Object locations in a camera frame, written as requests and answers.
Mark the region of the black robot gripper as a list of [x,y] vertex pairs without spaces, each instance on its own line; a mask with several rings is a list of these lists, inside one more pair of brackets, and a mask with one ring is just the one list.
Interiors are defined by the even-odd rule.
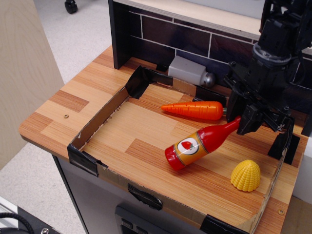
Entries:
[[238,135],[256,132],[265,123],[274,132],[287,130],[290,109],[284,100],[284,66],[267,66],[253,58],[248,67],[229,63],[224,82],[231,88],[226,120],[241,116]]

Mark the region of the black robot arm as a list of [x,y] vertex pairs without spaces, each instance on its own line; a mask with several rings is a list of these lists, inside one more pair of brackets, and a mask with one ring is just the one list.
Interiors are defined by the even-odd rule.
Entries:
[[262,124],[279,132],[290,115],[285,90],[299,85],[304,67],[302,51],[312,45],[312,3],[309,0],[264,2],[259,40],[248,67],[229,63],[225,82],[231,88],[226,119],[240,117],[239,135]]

